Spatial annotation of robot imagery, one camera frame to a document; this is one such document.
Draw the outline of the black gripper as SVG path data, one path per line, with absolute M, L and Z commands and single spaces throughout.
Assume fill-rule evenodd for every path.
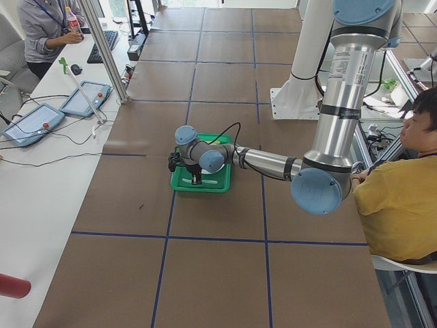
M 191 180 L 192 185 L 195 185 L 196 181 L 197 184 L 201 184 L 201 167 L 199 164 L 186 165 L 186 170 L 193 175 Z

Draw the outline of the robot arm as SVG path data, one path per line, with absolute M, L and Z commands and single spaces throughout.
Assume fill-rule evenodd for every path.
M 198 138 L 191 126 L 175 132 L 177 150 L 169 169 L 184 165 L 195 185 L 202 171 L 227 164 L 291 184 L 295 203 L 326 215 L 348 196 L 350 147 L 375 54 L 401 38 L 401 1 L 310 1 L 289 79 L 270 91 L 276 120 L 316 120 L 311 149 L 301 159 Z

